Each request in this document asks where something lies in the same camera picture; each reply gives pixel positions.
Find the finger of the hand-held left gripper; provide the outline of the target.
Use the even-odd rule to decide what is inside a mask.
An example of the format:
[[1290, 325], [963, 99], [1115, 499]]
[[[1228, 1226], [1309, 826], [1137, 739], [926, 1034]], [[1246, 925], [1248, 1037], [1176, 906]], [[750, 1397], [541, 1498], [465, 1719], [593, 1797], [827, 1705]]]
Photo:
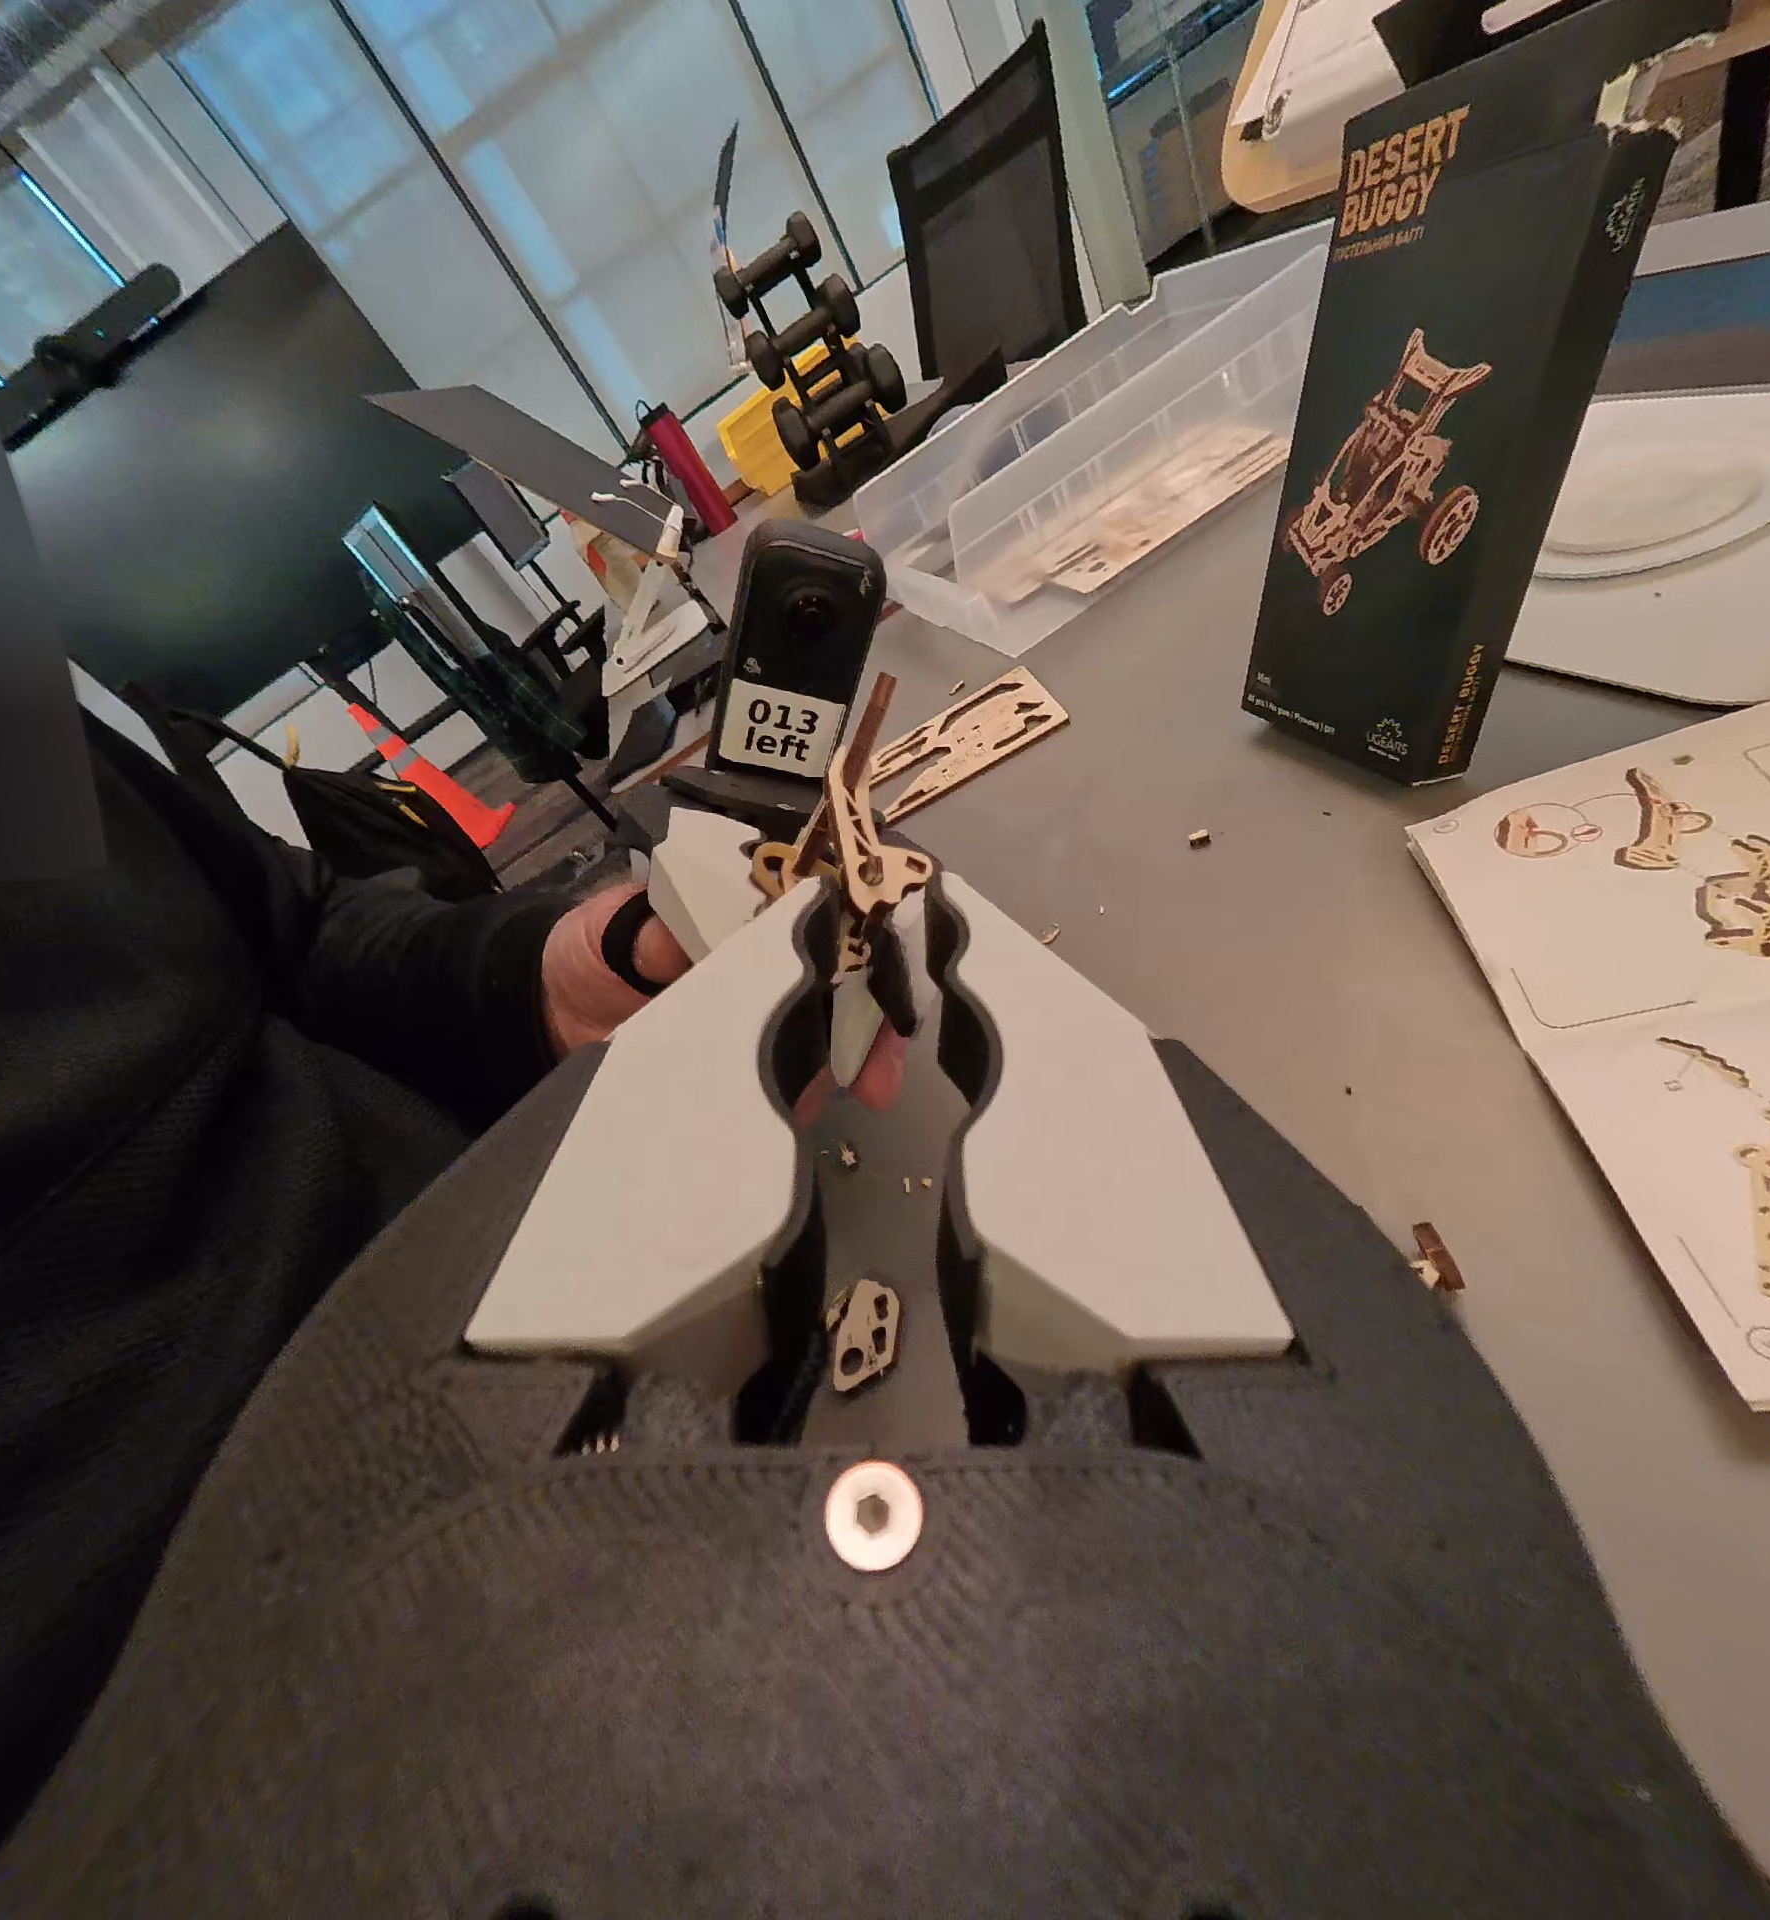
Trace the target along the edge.
[[753, 875], [765, 834], [717, 811], [671, 806], [651, 851], [649, 906], [689, 963], [731, 940], [773, 896]]
[[831, 973], [830, 1071], [836, 1087], [849, 1091], [883, 1029], [910, 1037], [919, 1026], [919, 981], [912, 962], [921, 936], [919, 900], [902, 900], [872, 930], [858, 922], [843, 929], [840, 959]]

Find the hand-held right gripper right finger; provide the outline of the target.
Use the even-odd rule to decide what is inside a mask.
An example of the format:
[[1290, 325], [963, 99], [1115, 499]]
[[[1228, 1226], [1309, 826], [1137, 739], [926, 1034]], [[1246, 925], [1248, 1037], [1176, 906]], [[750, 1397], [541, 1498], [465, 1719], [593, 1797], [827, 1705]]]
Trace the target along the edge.
[[1284, 1356], [1293, 1323], [1171, 1072], [1186, 1051], [958, 875], [933, 879], [926, 940], [968, 1106], [939, 1238], [962, 1375]]

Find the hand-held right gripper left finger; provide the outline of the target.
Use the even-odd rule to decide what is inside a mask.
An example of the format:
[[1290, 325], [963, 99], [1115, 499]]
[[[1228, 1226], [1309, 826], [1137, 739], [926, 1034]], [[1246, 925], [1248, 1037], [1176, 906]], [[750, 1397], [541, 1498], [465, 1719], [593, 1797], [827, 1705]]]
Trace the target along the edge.
[[825, 1219], [797, 1104], [827, 1068], [843, 900], [806, 879], [598, 1052], [470, 1323], [732, 1403], [810, 1345]]

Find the wooden model assembly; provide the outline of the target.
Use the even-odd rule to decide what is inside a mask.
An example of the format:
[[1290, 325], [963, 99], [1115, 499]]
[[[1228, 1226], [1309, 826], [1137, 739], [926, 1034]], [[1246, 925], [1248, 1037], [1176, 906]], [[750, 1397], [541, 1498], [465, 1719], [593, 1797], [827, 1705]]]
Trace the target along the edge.
[[843, 943], [835, 976], [867, 969], [872, 939], [897, 902], [926, 887], [939, 867], [929, 855], [891, 844], [872, 817], [872, 747], [897, 678], [878, 671], [863, 714], [830, 759], [822, 799], [793, 843], [750, 851], [753, 886], [775, 900], [803, 879], [835, 879], [843, 900]]

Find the person's left forearm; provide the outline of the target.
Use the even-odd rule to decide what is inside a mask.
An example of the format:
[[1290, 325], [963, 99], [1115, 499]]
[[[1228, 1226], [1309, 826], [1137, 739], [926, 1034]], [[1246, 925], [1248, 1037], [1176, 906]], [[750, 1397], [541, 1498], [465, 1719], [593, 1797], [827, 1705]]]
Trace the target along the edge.
[[556, 1064], [541, 955], [566, 919], [542, 891], [447, 902], [404, 873], [342, 877], [266, 839], [266, 1002], [483, 1133]]

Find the wooden parts sheet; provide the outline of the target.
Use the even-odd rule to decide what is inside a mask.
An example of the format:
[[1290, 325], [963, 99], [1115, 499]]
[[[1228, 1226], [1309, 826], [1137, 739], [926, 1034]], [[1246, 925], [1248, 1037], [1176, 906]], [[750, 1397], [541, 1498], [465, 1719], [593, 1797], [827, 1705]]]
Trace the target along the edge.
[[1030, 669], [1007, 669], [872, 752], [872, 793], [897, 785], [874, 804], [879, 825], [897, 826], [1067, 723], [1067, 707]]

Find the dark model kit box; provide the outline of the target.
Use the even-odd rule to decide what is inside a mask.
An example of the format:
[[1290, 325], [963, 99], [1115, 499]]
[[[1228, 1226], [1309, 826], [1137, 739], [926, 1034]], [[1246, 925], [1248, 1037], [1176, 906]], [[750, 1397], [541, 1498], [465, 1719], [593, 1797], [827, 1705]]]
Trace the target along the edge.
[[1676, 145], [1496, 99], [1350, 126], [1251, 714], [1402, 785], [1469, 768]]

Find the person's left hand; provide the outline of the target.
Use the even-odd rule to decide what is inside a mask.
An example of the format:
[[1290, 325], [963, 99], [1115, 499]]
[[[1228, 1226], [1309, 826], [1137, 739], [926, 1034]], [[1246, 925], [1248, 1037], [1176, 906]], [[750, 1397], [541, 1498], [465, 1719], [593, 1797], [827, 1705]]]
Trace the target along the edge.
[[689, 955], [644, 886], [614, 886], [571, 906], [541, 953], [541, 1021], [564, 1059], [608, 1039], [689, 971]]

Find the red bottle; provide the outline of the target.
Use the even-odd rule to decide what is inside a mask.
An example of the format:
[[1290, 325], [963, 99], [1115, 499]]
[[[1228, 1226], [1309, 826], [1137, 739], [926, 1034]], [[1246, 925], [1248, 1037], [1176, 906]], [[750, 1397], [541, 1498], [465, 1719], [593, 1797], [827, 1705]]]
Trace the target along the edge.
[[699, 456], [671, 406], [640, 402], [630, 461], [651, 468], [657, 489], [666, 498], [678, 495], [707, 536], [722, 536], [739, 523], [725, 486]]

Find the yellow plastic bin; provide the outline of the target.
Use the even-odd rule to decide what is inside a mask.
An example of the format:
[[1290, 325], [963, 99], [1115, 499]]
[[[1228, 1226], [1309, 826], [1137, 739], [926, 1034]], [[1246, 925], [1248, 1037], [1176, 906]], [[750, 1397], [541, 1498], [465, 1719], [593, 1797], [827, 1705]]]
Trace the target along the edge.
[[765, 498], [786, 493], [800, 472], [800, 461], [775, 432], [778, 399], [778, 392], [758, 389], [717, 420], [727, 465], [749, 493]]

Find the small wooden plate with holes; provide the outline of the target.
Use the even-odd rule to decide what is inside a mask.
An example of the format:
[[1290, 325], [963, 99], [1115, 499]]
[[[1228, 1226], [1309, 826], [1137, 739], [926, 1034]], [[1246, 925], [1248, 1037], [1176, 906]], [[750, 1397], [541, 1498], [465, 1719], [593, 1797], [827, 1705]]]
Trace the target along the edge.
[[897, 1289], [872, 1276], [858, 1278], [827, 1308], [827, 1371], [836, 1394], [854, 1394], [895, 1368], [900, 1323]]

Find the rack of black dumbbells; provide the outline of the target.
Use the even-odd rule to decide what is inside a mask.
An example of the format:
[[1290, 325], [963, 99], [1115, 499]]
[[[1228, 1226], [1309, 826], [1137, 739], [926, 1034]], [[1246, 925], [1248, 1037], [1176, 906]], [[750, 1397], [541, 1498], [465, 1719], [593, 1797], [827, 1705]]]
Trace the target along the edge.
[[840, 273], [813, 278], [820, 231], [803, 210], [782, 239], [739, 262], [722, 248], [712, 290], [740, 326], [745, 359], [773, 395], [773, 428], [793, 461], [803, 510], [831, 510], [872, 480], [902, 446], [892, 420], [905, 409], [905, 378], [884, 344], [858, 337], [858, 297]]

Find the orange traffic cone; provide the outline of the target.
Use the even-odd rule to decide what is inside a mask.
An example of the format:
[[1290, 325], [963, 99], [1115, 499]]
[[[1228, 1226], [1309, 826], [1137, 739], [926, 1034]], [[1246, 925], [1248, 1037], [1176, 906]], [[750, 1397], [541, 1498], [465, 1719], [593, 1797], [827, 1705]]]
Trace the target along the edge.
[[470, 837], [474, 846], [486, 850], [503, 837], [507, 825], [514, 820], [514, 804], [493, 806], [479, 801], [455, 777], [419, 752], [419, 747], [408, 745], [404, 736], [399, 736], [376, 712], [358, 704], [356, 699], [349, 699], [346, 709], [348, 717], [371, 739], [376, 752], [393, 772], [393, 777], [427, 793], [432, 804], [439, 804], [441, 811]]

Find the stack of wooden sheets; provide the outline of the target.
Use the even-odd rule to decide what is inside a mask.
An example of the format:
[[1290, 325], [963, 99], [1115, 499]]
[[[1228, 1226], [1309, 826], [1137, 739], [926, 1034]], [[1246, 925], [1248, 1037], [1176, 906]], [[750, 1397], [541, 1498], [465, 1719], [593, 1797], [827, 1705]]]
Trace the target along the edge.
[[1284, 433], [1223, 420], [1130, 468], [1099, 477], [1067, 499], [1051, 495], [1020, 510], [971, 547], [958, 543], [958, 572], [1005, 605], [1044, 586], [1090, 597], [1258, 484], [1285, 453]]

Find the black bag with yellow trim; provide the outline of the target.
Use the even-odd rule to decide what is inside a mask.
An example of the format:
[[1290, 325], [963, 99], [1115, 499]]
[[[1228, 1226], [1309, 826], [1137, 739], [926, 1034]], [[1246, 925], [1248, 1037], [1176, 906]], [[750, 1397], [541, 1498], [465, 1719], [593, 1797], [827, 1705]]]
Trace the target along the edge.
[[338, 875], [376, 877], [417, 869], [423, 891], [450, 902], [503, 893], [486, 851], [420, 785], [371, 772], [287, 765], [210, 712], [172, 707], [135, 683], [116, 692], [160, 741], [177, 777], [214, 801], [229, 804], [231, 811], [244, 811], [244, 806], [207, 756], [214, 744], [225, 739], [245, 756], [273, 765], [305, 843]]

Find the large clear plastic bin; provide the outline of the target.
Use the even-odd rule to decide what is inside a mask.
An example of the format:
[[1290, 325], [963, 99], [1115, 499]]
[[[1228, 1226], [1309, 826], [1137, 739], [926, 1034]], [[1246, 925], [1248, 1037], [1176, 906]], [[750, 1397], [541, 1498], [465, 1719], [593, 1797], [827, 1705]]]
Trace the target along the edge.
[[1321, 262], [1328, 239], [1331, 224], [1319, 220], [1160, 273], [1147, 300], [1113, 305], [1059, 347], [1020, 362], [995, 392], [957, 406], [919, 448], [865, 482], [851, 506], [858, 532], [884, 558], [944, 532], [963, 495], [1186, 347], [1302, 255]]

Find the instruction booklet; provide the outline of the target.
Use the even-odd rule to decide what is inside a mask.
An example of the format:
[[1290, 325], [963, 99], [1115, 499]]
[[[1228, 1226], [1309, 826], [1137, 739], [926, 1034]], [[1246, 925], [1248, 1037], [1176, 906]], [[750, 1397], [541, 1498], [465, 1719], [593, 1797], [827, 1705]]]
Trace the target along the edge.
[[1770, 1413], [1770, 703], [1407, 829], [1522, 1052]]

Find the person's black clothed torso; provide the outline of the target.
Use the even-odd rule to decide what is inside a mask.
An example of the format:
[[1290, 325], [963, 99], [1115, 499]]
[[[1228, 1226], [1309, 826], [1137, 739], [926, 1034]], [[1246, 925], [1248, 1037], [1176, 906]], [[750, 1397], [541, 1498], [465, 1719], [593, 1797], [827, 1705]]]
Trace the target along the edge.
[[81, 732], [105, 865], [0, 882], [0, 1843], [257, 1383], [479, 1135], [270, 1006], [277, 837]]

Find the book stand with manual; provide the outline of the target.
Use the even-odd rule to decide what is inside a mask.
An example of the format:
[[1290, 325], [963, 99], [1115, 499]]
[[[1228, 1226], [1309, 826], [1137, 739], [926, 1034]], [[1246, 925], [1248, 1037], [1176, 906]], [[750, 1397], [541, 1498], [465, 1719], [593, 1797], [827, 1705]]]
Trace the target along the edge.
[[[1361, 46], [1383, 4], [1337, 4], [1337, 17], [1317, 32], [1310, 59], [1289, 50], [1302, 35], [1302, 12], [1303, 4], [1289, 3], [1258, 11], [1252, 46], [1232, 89], [1223, 178], [1232, 203], [1258, 214], [1340, 189], [1346, 122], [1399, 89], [1390, 56]], [[1728, 4], [1719, 26], [1719, 32], [1695, 35], [1655, 56], [1634, 102], [1644, 103], [1654, 89], [1770, 47], [1770, 3]]]

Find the white document stand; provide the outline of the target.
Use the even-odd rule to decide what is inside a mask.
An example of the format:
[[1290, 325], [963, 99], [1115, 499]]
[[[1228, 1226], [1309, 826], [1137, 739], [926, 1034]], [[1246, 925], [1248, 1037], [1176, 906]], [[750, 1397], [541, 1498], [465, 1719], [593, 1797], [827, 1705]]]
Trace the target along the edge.
[[1770, 389], [1592, 402], [1510, 660], [1700, 707], [1770, 699]]

